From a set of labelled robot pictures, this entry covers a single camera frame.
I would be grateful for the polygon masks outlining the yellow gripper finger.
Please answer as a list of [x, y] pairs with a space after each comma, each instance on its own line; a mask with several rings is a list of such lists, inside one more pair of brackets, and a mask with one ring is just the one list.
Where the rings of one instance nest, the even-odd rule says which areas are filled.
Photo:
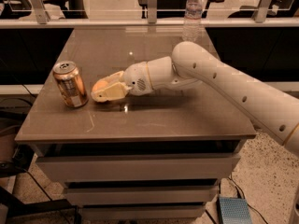
[[124, 72], [119, 71], [110, 76], [105, 77], [104, 81], [106, 81], [107, 83], [123, 82], [124, 81], [123, 75], [124, 75]]
[[123, 82], [107, 83], [107, 86], [102, 90], [92, 91], [91, 96], [95, 102], [104, 103], [124, 98], [129, 90], [130, 88]]

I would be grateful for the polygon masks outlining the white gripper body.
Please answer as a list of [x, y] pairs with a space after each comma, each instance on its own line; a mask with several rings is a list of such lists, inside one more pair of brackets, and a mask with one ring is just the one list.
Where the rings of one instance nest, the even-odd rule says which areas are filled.
[[146, 62], [130, 65], [123, 74], [123, 80], [129, 93], [135, 96], [149, 94], [153, 91], [150, 72]]

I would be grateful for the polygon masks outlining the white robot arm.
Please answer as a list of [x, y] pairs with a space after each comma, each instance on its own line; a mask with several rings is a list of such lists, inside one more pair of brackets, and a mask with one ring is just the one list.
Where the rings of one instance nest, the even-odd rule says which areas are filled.
[[277, 143], [299, 156], [299, 99], [221, 62], [193, 42], [180, 42], [172, 54], [130, 65], [99, 79], [94, 101], [115, 101], [160, 89], [185, 90], [205, 82], [235, 105]]

